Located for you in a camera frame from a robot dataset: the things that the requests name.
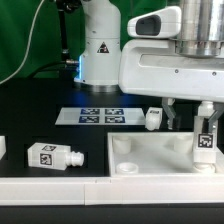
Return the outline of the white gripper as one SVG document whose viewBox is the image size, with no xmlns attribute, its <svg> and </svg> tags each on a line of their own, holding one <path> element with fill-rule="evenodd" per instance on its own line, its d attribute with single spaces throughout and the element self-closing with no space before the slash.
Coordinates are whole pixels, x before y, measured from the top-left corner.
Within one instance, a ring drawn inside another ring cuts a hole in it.
<svg viewBox="0 0 224 224">
<path fill-rule="evenodd" d="M 128 22 L 119 86 L 125 93 L 166 97 L 173 129 L 176 99 L 224 102 L 224 5 L 166 6 Z"/>
</svg>

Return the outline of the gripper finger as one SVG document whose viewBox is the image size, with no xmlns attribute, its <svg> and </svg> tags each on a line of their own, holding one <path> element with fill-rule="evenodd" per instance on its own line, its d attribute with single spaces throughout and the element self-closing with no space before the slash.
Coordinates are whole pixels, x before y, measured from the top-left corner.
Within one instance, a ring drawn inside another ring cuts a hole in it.
<svg viewBox="0 0 224 224">
<path fill-rule="evenodd" d="M 208 119 L 208 131 L 213 131 L 214 123 L 222 116 L 224 113 L 224 103 L 214 103 L 213 104 L 214 112 Z"/>
</svg>

